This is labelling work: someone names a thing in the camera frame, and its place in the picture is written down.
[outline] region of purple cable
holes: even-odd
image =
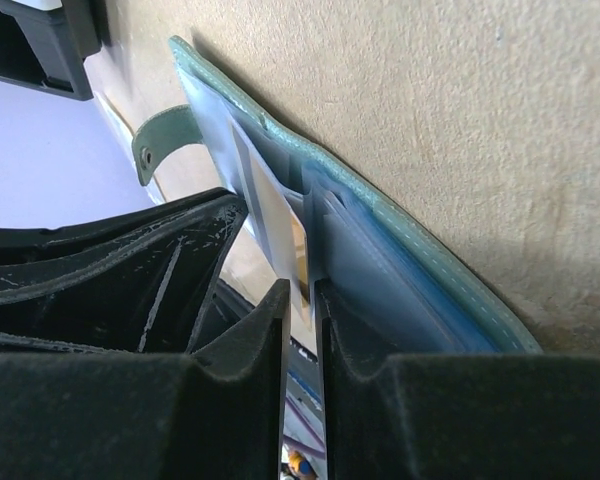
[[[300,423],[302,423],[304,428],[307,429],[309,435],[311,435],[311,438],[313,438],[316,441],[316,443],[320,445],[320,447],[322,447],[322,449],[324,450],[324,442],[320,438],[320,435],[318,435],[318,433],[313,429],[313,426],[309,423],[309,420],[305,418],[298,406],[295,403],[293,403],[293,401],[288,397],[285,397],[284,401],[286,405],[291,408],[296,418],[300,420]]]
[[[294,450],[298,450],[299,452],[305,453],[307,455],[311,455],[314,458],[318,458],[320,460],[324,460],[326,458],[326,455],[324,452],[321,452],[320,450],[316,450],[313,447],[305,445],[304,443],[299,442],[295,438],[291,438],[288,435],[283,435],[282,441],[284,443],[286,443],[289,447],[293,448]]]

